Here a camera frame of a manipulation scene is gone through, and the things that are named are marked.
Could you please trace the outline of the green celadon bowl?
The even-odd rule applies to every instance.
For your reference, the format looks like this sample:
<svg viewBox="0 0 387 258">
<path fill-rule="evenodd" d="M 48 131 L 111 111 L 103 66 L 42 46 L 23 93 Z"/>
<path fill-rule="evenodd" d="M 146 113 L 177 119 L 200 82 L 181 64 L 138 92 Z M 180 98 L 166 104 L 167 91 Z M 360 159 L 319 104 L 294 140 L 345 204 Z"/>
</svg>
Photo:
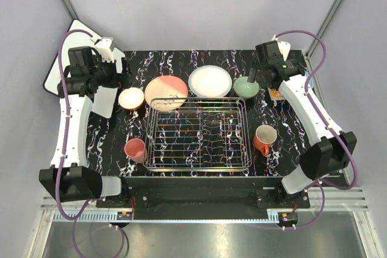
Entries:
<svg viewBox="0 0 387 258">
<path fill-rule="evenodd" d="M 248 77 L 239 77 L 233 83 L 233 90 L 238 97 L 250 99 L 255 97 L 259 92 L 259 84 L 257 82 L 250 83 Z"/>
</svg>

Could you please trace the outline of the orange bowl white inside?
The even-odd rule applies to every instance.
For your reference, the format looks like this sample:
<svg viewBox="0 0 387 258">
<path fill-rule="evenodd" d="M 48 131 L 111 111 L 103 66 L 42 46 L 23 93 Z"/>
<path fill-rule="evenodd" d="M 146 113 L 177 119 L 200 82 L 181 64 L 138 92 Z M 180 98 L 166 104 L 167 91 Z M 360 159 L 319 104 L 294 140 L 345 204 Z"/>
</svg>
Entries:
<svg viewBox="0 0 387 258">
<path fill-rule="evenodd" d="M 119 94 L 118 103 L 124 109 L 136 110 L 143 104 L 144 100 L 144 92 L 139 88 L 132 87 L 124 89 Z"/>
</svg>

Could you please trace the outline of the white plate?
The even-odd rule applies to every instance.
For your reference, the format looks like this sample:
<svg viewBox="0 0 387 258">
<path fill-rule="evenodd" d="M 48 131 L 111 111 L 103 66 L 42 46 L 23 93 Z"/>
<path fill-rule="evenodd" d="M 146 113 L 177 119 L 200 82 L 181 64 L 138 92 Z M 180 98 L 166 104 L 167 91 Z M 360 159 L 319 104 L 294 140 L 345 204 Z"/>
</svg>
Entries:
<svg viewBox="0 0 387 258">
<path fill-rule="evenodd" d="M 231 90 L 232 79 L 220 66 L 204 65 L 190 74 L 188 84 L 197 97 L 224 97 Z"/>
</svg>

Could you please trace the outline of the pink floral plate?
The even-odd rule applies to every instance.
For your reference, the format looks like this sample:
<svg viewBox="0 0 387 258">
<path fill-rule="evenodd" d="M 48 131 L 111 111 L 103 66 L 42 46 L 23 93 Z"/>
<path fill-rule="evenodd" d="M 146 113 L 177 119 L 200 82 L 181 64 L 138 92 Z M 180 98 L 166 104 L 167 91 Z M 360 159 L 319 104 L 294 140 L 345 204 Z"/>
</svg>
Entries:
<svg viewBox="0 0 387 258">
<path fill-rule="evenodd" d="M 147 104 L 158 111 L 172 111 L 186 101 L 188 88 L 183 80 L 175 76 L 160 76 L 151 80 L 145 88 Z"/>
</svg>

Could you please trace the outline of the metal wire dish rack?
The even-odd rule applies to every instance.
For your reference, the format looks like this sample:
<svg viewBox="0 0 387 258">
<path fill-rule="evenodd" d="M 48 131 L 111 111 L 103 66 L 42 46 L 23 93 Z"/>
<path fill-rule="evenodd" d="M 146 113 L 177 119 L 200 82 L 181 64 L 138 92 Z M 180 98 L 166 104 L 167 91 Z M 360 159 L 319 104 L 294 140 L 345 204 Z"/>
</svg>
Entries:
<svg viewBox="0 0 387 258">
<path fill-rule="evenodd" d="M 154 172 L 242 172 L 252 164 L 246 103 L 241 98 L 151 100 L 145 167 Z"/>
</svg>

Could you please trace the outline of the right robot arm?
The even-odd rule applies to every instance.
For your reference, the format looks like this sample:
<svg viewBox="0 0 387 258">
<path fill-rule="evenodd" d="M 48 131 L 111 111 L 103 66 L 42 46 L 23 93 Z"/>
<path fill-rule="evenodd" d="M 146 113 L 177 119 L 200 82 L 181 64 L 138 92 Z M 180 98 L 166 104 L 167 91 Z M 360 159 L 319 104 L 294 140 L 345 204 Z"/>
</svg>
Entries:
<svg viewBox="0 0 387 258">
<path fill-rule="evenodd" d="M 247 79 L 252 83 L 261 75 L 269 88 L 279 91 L 298 116 L 310 142 L 297 167 L 276 186 L 275 202 L 284 208 L 314 182 L 347 168 L 357 143 L 355 134 L 344 132 L 321 105 L 304 67 L 297 60 L 284 58 L 282 51 L 289 48 L 277 40 L 257 45 Z"/>
</svg>

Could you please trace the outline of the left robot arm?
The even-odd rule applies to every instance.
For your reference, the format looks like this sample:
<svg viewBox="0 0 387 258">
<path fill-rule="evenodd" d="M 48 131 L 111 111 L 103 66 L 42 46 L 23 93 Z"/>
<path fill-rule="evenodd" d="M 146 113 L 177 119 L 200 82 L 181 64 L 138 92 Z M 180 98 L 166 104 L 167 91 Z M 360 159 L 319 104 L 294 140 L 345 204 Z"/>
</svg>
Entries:
<svg viewBox="0 0 387 258">
<path fill-rule="evenodd" d="M 60 127 L 57 146 L 39 182 L 60 202 L 107 198 L 117 207 L 130 202 L 130 192 L 119 177 L 106 177 L 87 166 L 86 136 L 90 113 L 112 116 L 118 89 L 128 85 L 130 73 L 117 72 L 110 47 L 76 47 L 68 50 L 70 64 L 57 86 Z"/>
</svg>

